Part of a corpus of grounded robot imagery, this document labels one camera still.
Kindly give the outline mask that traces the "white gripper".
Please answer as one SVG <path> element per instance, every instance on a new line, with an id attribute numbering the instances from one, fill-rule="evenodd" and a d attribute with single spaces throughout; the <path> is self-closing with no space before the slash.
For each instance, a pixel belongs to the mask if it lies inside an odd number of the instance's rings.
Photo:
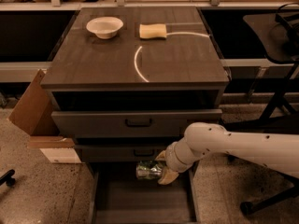
<path id="1" fill-rule="evenodd" d="M 178 159 L 175 151 L 176 145 L 176 142 L 172 143 L 155 158 L 156 161 L 165 161 L 167 165 L 163 168 L 162 176 L 158 180 L 160 185 L 171 184 L 178 178 L 178 173 L 184 173 L 190 168 L 190 165 Z"/>

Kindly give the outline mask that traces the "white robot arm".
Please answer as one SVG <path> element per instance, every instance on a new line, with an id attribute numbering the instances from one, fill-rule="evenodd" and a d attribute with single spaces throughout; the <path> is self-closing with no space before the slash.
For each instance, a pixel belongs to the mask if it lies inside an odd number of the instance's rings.
<path id="1" fill-rule="evenodd" d="M 250 161 L 285 175 L 299 177 L 299 136 L 275 133 L 229 132 L 219 124 L 195 122 L 184 136 L 156 158 L 164 161 L 161 185 L 174 182 L 196 161 L 223 153 Z"/>

